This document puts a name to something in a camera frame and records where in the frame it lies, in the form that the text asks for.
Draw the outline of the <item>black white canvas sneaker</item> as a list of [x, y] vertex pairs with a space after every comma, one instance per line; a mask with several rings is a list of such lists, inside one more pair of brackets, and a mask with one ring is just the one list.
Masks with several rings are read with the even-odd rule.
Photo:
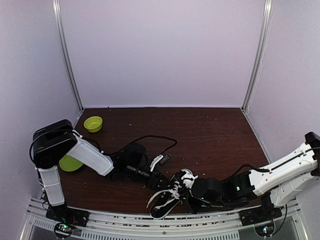
[[150, 207], [149, 214], [155, 220], [164, 219], [179, 203], [184, 202], [184, 197], [191, 196], [191, 189], [185, 187], [181, 180], [182, 172], [178, 171], [169, 181], [169, 185], [152, 195], [147, 203], [149, 205], [158, 197]]

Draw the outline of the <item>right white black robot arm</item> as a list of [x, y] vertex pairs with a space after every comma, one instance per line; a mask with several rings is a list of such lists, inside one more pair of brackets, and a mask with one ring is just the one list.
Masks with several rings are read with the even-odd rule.
[[320, 137], [309, 132], [297, 149], [262, 168], [251, 168], [225, 180], [191, 174], [182, 179], [198, 205], [219, 211], [238, 209], [257, 198], [266, 197], [267, 202], [256, 210], [258, 219], [266, 221], [276, 208], [284, 206], [319, 178]]

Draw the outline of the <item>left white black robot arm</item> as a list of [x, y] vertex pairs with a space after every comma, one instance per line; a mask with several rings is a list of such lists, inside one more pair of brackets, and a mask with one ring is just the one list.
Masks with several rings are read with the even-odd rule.
[[67, 207], [58, 171], [58, 164], [64, 157], [71, 157], [86, 165], [99, 175], [118, 179], [136, 177], [145, 181], [146, 187], [162, 190], [169, 180], [159, 171], [157, 165], [166, 161], [161, 153], [149, 168], [141, 167], [147, 160], [147, 150], [134, 140], [113, 153], [104, 153], [95, 140], [83, 137], [69, 120], [63, 119], [34, 132], [29, 147], [30, 160], [36, 167], [42, 187], [47, 196], [49, 209], [61, 222], [72, 218]]

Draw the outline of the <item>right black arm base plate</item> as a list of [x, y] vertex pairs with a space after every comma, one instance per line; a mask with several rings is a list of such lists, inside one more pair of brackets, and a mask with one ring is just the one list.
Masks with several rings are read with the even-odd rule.
[[264, 211], [258, 207], [239, 212], [239, 218], [242, 226], [255, 225], [262, 222], [271, 221], [273, 219], [280, 218], [281, 216], [282, 211], [278, 208], [272, 211]]

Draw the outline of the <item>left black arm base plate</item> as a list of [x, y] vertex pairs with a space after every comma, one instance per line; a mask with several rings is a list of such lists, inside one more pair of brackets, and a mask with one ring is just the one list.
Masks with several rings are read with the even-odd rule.
[[48, 210], [45, 217], [57, 222], [66, 223], [76, 227], [86, 227], [90, 213], [85, 210], [73, 208], [53, 208]]

